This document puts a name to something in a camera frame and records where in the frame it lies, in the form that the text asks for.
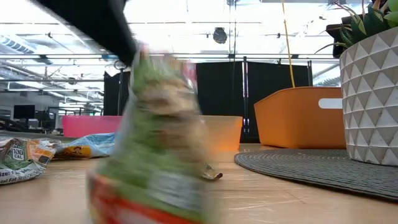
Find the potted plant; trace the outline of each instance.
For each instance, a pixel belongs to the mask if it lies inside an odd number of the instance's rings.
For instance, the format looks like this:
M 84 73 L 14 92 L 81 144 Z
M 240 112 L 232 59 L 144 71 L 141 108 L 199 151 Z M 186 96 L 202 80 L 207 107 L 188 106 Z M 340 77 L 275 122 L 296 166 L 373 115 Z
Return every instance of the potted plant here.
M 398 0 L 380 3 L 375 0 L 362 17 L 337 4 L 350 13 L 351 21 L 334 27 L 341 39 L 330 45 L 343 49 L 340 78 L 348 155 L 398 166 Z

